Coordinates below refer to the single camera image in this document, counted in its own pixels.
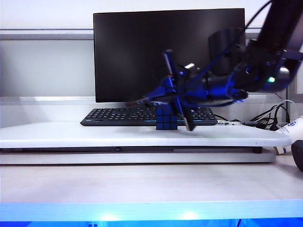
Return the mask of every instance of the blue robotic arm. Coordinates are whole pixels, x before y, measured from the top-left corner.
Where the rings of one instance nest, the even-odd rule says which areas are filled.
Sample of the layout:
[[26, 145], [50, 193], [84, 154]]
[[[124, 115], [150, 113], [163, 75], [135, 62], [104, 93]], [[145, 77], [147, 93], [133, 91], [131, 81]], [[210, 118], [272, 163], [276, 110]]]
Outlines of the blue robotic arm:
[[180, 70], [173, 51], [166, 50], [168, 76], [151, 93], [129, 105], [146, 104], [175, 115], [181, 113], [187, 130], [192, 131], [195, 125], [191, 110], [242, 101], [248, 92], [277, 92], [286, 88], [303, 59], [299, 52], [303, 43], [303, 1], [272, 0], [266, 5], [269, 3], [271, 7], [258, 39], [249, 42], [229, 75], [216, 76], [211, 67], [235, 43], [201, 71], [191, 65]]

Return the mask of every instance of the white shelf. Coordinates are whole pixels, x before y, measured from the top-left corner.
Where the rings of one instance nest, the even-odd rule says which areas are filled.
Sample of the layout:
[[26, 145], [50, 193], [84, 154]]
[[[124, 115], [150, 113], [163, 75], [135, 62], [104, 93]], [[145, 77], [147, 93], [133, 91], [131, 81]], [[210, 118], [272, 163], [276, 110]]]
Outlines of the white shelf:
[[[260, 28], [246, 31], [246, 38], [257, 38]], [[0, 29], [0, 40], [93, 40], [93, 28]]]
[[236, 146], [284, 147], [291, 139], [281, 133], [244, 125], [197, 126], [187, 131], [155, 127], [87, 127], [78, 122], [43, 122], [0, 129], [0, 148]]

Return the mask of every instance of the green led light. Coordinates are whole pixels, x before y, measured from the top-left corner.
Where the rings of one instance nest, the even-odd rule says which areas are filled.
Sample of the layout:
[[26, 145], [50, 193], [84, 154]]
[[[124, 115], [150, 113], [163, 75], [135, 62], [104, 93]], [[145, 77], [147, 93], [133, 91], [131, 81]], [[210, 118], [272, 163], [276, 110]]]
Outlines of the green led light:
[[268, 78], [268, 80], [267, 80], [267, 81], [268, 81], [269, 83], [273, 83], [273, 82], [275, 82], [275, 80], [276, 80], [275, 78], [270, 77], [270, 78]]

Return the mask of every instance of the sticker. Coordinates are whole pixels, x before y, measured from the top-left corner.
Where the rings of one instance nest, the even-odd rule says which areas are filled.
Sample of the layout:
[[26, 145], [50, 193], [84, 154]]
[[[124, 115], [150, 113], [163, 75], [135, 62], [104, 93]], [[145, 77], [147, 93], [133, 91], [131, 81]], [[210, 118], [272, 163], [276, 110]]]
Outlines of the sticker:
[[287, 126], [295, 126], [297, 124], [296, 121], [290, 122]]

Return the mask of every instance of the white cable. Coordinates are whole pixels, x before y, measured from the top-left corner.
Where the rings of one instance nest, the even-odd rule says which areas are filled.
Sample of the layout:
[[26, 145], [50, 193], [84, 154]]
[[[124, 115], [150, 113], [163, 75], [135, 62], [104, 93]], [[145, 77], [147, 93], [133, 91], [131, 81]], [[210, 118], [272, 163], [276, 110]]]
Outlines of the white cable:
[[281, 103], [279, 103], [274, 109], [272, 109], [272, 110], [271, 110], [270, 112], [268, 112], [268, 113], [265, 113], [265, 114], [263, 115], [263, 117], [259, 118], [259, 119], [256, 120], [255, 122], [258, 122], [258, 121], [262, 120], [263, 118], [265, 118], [265, 117], [266, 117], [267, 115], [269, 115], [271, 112], [273, 112], [274, 110], [276, 110], [276, 109], [279, 107], [279, 105], [282, 104], [283, 102], [290, 102], [290, 103], [295, 104], [292, 100], [285, 99], [285, 100], [283, 100]]

